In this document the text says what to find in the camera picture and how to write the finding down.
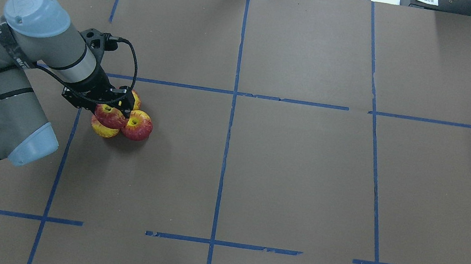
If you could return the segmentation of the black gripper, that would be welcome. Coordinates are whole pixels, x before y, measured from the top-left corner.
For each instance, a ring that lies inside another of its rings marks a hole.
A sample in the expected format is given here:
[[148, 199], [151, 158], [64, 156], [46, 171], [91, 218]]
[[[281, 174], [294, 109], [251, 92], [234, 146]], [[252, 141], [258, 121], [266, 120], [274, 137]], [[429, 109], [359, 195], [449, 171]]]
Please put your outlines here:
[[76, 108], [95, 111], [96, 105], [106, 104], [117, 107], [125, 118], [129, 118], [133, 111], [132, 90], [124, 85], [116, 88], [102, 68], [96, 68], [83, 81], [69, 85], [63, 87], [62, 97]]

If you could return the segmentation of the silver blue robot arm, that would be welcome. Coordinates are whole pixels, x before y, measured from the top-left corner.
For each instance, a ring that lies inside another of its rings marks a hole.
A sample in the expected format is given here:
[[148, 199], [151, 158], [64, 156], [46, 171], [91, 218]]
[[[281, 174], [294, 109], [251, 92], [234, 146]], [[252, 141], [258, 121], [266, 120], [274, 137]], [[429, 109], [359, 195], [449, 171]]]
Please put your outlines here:
[[58, 0], [7, 0], [0, 15], [0, 161], [24, 166], [58, 150], [52, 125], [26, 70], [40, 69], [63, 85], [62, 97], [94, 112], [98, 105], [129, 116], [134, 83], [114, 87], [100, 62], [129, 40], [79, 32]]

